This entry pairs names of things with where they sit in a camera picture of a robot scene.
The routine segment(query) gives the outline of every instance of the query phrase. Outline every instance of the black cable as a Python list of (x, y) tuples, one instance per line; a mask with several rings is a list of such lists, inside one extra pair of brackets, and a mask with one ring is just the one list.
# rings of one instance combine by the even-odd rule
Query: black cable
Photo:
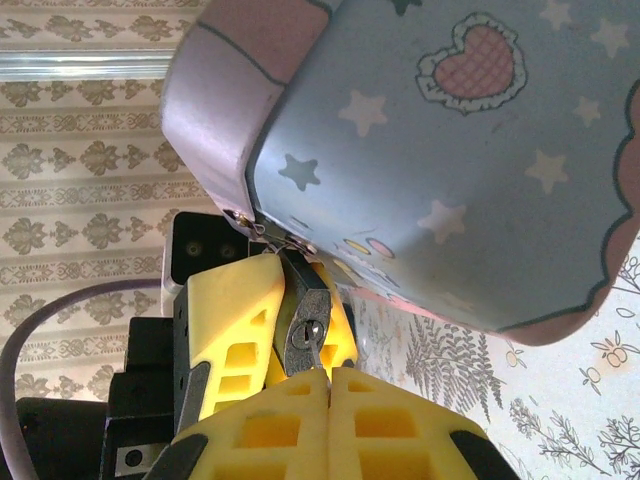
[(160, 286), (159, 279), (145, 278), (120, 280), (83, 288), (60, 297), (29, 315), (11, 334), (0, 354), (0, 446), (2, 446), (9, 472), (14, 480), (38, 480), (38, 474), (22, 436), (16, 407), (16, 366), (20, 350), (29, 335), (61, 310), (96, 295)]

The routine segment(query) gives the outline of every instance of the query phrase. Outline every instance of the floral wallpaper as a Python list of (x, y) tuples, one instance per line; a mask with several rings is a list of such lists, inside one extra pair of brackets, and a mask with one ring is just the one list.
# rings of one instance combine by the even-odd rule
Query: floral wallpaper
[[(159, 277), (173, 216), (215, 211), (160, 132), (161, 91), (162, 80), (0, 83), (0, 347), (69, 291)], [(159, 316), (159, 300), (113, 293), (49, 320), (21, 352), (18, 396), (106, 400), (129, 319)]]
[(640, 480), (640, 239), (606, 303), (546, 347), (348, 297), (364, 371), (462, 413), (523, 480)]
[(204, 0), (0, 0), (2, 50), (175, 48)]

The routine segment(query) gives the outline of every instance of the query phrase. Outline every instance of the pink heart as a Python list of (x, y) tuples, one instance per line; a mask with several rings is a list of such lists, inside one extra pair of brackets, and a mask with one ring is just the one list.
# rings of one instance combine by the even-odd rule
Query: pink heart
[(484, 25), (470, 28), (464, 50), (442, 60), (434, 75), (444, 92), (464, 99), (503, 93), (513, 76), (513, 50), (500, 32)]

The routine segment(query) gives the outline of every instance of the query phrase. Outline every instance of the white star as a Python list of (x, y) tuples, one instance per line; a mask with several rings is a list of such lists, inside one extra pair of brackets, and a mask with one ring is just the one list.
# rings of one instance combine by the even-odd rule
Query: white star
[(473, 303), (465, 302), (452, 293), (441, 293), (438, 296), (442, 300), (444, 300), (450, 307), (457, 308), (459, 310), (466, 310), (467, 312), (473, 311)]
[(351, 90), (351, 103), (338, 112), (338, 117), (351, 120), (356, 124), (359, 137), (369, 134), (371, 125), (387, 123), (387, 117), (382, 113), (385, 97), (366, 97), (357, 90)]
[(438, 200), (431, 202), (431, 213), (418, 220), (418, 226), (435, 233), (436, 243), (442, 245), (452, 233), (464, 233), (462, 217), (467, 207), (445, 207)]
[(628, 29), (628, 25), (623, 23), (614, 25), (603, 18), (600, 20), (600, 30), (591, 35), (591, 40), (604, 45), (609, 58), (615, 58), (619, 48), (629, 46), (629, 41), (627, 40)]
[(560, 30), (563, 24), (571, 23), (571, 17), (569, 16), (570, 6), (568, 3), (556, 3), (555, 0), (547, 0), (547, 8), (542, 11), (540, 17), (549, 20), (554, 30)]
[(589, 128), (591, 126), (591, 122), (600, 118), (600, 112), (598, 111), (599, 103), (584, 97), (580, 97), (579, 101), (580, 104), (573, 113), (582, 117), (584, 126)]
[(567, 182), (569, 177), (562, 171), (567, 157), (548, 157), (540, 150), (536, 150), (536, 163), (524, 172), (528, 177), (537, 178), (542, 182), (542, 190), (547, 195), (551, 194), (556, 182)]

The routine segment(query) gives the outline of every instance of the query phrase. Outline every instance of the damask wallpaper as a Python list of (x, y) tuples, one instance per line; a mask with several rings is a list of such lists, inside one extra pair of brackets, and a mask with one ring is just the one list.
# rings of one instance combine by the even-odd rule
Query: damask wallpaper
[(1, 0), (0, 50), (172, 49), (204, 0)]
[[(159, 130), (162, 81), (0, 84), (0, 345), (60, 295), (159, 277), (179, 210), (214, 211)], [(132, 316), (159, 292), (97, 297), (47, 322), (21, 354), (19, 396), (106, 400)]]
[[(66, 292), (159, 276), (172, 216), (215, 211), (160, 133), (161, 88), (0, 84), (0, 345)], [(639, 255), (637, 243), (597, 318), (548, 347), (348, 296), (359, 367), (474, 419), (524, 480), (640, 480)], [(151, 290), (68, 309), (23, 349), (18, 396), (106, 400), (129, 319), (159, 313)]]

